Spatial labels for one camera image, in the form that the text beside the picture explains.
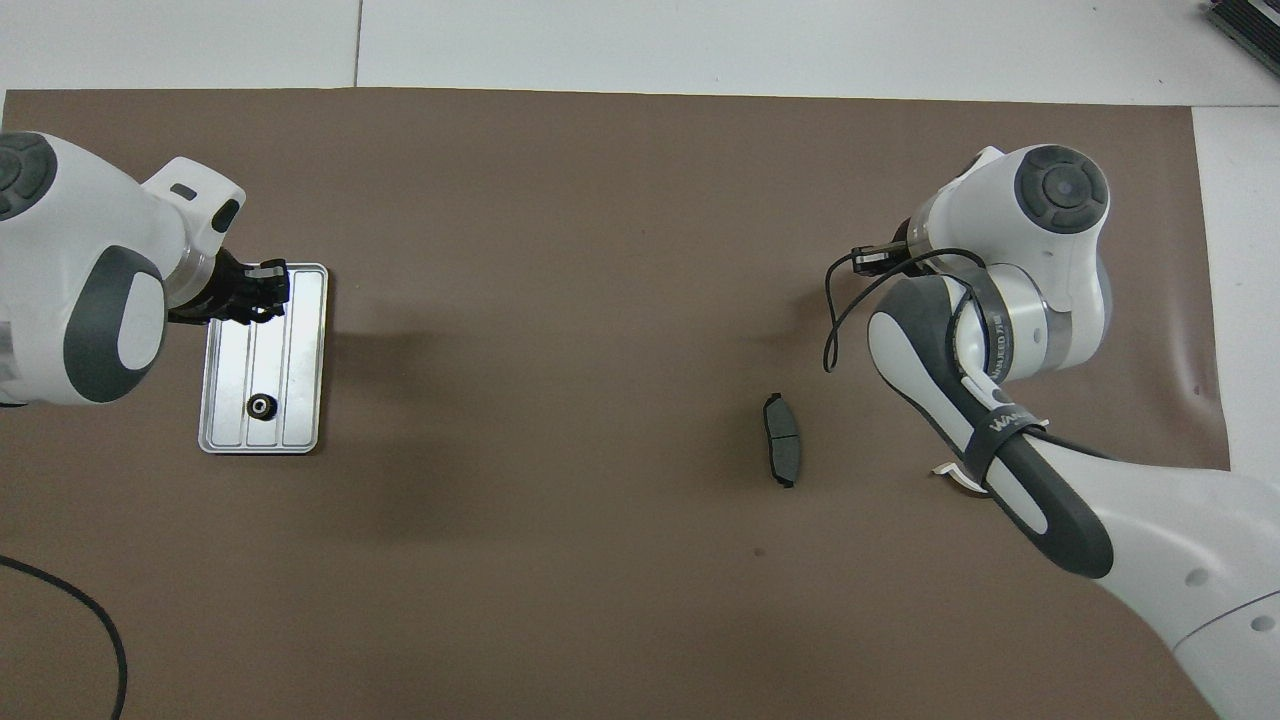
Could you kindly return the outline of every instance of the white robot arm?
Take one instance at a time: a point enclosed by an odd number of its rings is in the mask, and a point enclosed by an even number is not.
[[[283,313],[283,260],[221,250],[244,191],[186,158],[141,186],[35,132],[0,135],[0,405],[114,401],[146,375],[165,322]]]
[[[1108,202],[1074,150],[983,150],[893,242],[854,252],[863,274],[916,274],[872,314],[872,357],[1028,539],[1142,616],[1222,717],[1275,717],[1280,483],[1100,457],[1050,436],[998,384],[1097,351]]]

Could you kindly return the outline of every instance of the metal tray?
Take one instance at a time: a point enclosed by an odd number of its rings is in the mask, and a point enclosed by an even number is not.
[[[301,455],[320,439],[329,270],[291,263],[292,296],[284,315],[242,325],[209,323],[205,383],[200,400],[200,447],[216,455]],[[248,398],[274,397],[275,416],[248,415]]]

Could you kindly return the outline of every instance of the white floor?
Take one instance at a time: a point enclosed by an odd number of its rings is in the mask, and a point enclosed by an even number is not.
[[[0,91],[497,87],[1194,106],[1233,466],[1280,464],[1280,78],[1199,0],[0,4]]]

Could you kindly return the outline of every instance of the black knob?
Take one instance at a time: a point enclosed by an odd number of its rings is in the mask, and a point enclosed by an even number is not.
[[[1107,209],[1107,179],[1083,152],[1044,145],[1030,150],[1014,174],[1014,196],[1027,219],[1060,234],[1084,232]]]
[[[58,174],[58,154],[35,132],[0,135],[0,220],[8,220],[45,196]]]
[[[275,413],[279,409],[280,404],[265,392],[250,396],[248,402],[244,405],[244,411],[255,420],[270,420],[275,418]]]

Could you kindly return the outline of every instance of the black strap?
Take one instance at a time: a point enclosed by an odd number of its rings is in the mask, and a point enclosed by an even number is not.
[[[991,279],[991,273],[983,268],[961,268],[947,270],[947,274],[969,288],[973,296],[987,338],[987,364],[983,370],[1000,384],[1009,377],[1009,369],[1014,364],[1014,331],[1005,297]]]
[[[987,413],[987,416],[973,427],[973,437],[964,448],[964,464],[969,468],[970,475],[979,483],[984,482],[1000,447],[1028,427],[1041,424],[1043,420],[1021,405],[1001,405]]]

